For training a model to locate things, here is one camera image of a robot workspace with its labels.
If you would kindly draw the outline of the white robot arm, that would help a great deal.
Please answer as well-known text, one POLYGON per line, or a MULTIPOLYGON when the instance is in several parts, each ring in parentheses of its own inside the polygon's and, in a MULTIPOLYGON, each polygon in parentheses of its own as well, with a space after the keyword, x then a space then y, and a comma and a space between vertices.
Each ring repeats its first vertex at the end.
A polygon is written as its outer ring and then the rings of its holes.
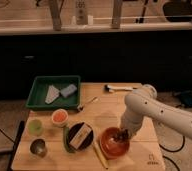
POLYGON ((121 116, 120 127, 128 131, 129 137, 137 133, 147 116, 192 140, 192 112, 159 102, 152 85, 145 84, 132 90, 125 96, 124 102, 126 110, 121 116))

